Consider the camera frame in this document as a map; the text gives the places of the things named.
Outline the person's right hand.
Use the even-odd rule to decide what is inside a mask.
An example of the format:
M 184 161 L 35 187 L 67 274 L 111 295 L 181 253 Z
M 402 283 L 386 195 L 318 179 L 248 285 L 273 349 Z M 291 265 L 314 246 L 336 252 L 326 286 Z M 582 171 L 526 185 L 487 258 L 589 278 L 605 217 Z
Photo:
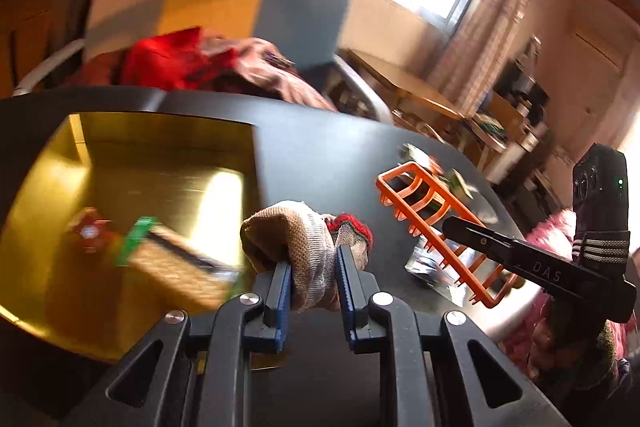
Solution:
M 550 298 L 534 327 L 527 373 L 540 387 L 576 377 L 598 381 L 614 362 L 615 343 L 600 313 L 572 300 Z

